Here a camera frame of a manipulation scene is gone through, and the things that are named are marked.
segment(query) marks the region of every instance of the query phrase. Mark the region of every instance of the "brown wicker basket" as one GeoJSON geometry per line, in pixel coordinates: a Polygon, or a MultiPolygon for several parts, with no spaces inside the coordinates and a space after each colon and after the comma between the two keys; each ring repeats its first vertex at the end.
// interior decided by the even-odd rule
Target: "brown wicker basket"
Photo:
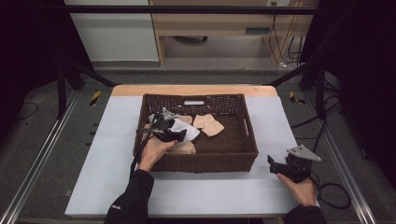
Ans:
{"type": "MultiPolygon", "coordinates": [[[[212,137],[200,133],[193,141],[196,154],[165,154],[152,171],[187,173],[247,172],[255,161],[258,150],[248,109],[243,94],[219,95],[160,95],[145,94],[137,130],[148,123],[148,116],[162,113],[166,107],[179,115],[212,114],[224,130],[212,137]],[[185,102],[201,102],[202,105],[186,105],[185,102]]],[[[134,153],[142,141],[142,133],[136,133],[134,153]]]]}

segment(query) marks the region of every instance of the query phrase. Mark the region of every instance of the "person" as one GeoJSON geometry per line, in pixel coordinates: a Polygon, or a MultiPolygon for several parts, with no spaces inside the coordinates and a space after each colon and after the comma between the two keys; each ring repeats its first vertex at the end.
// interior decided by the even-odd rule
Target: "person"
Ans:
{"type": "MultiPolygon", "coordinates": [[[[165,153],[177,141],[164,143],[152,136],[148,140],[141,157],[141,162],[132,174],[124,193],[108,209],[105,224],[144,224],[148,220],[149,196],[154,185],[154,177],[149,172],[165,153]]],[[[326,223],[319,207],[316,206],[315,187],[310,179],[296,184],[282,174],[276,175],[290,188],[299,203],[284,217],[286,224],[321,224],[326,223]]]]}

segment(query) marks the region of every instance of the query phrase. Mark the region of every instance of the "white tabletop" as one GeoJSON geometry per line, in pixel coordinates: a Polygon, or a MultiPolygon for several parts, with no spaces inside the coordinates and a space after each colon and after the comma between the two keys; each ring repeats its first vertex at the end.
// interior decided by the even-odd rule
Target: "white tabletop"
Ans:
{"type": "MultiPolygon", "coordinates": [[[[104,217],[125,191],[133,160],[141,96],[111,96],[65,214],[104,217]]],[[[271,217],[297,205],[269,172],[267,155],[284,163],[296,147],[277,96],[246,96],[259,156],[250,172],[189,174],[151,173],[155,184],[150,217],[271,217]]]]}

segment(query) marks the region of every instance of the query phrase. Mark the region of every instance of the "black curtain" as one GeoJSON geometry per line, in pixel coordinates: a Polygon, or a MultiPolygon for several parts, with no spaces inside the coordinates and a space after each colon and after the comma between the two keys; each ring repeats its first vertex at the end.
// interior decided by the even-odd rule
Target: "black curtain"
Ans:
{"type": "MultiPolygon", "coordinates": [[[[321,0],[334,7],[342,0],[321,0]]],[[[302,61],[328,34],[334,17],[315,16],[302,61]]],[[[337,27],[324,56],[324,67],[340,82],[339,99],[361,146],[377,160],[396,188],[396,1],[357,0],[337,27]]]]}
{"type": "MultiPolygon", "coordinates": [[[[64,56],[93,71],[70,15],[40,9],[59,5],[64,1],[0,0],[0,140],[21,110],[26,94],[56,80],[64,56]]],[[[78,74],[71,68],[65,72],[78,74]]]]}

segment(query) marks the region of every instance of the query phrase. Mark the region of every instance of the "hand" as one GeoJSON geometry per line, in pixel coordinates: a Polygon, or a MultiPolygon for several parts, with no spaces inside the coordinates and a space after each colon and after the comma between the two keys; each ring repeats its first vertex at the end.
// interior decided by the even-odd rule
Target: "hand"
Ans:
{"type": "Polygon", "coordinates": [[[174,147],[176,143],[177,140],[165,143],[158,139],[156,136],[152,136],[148,140],[145,148],[143,149],[142,159],[137,166],[137,169],[149,172],[154,166],[155,162],[157,162],[163,156],[165,151],[174,147]]]}
{"type": "Polygon", "coordinates": [[[315,197],[315,186],[312,181],[307,178],[301,183],[294,183],[285,175],[276,174],[277,178],[280,179],[286,186],[289,187],[293,193],[296,201],[302,206],[316,206],[317,200],[315,197]]]}

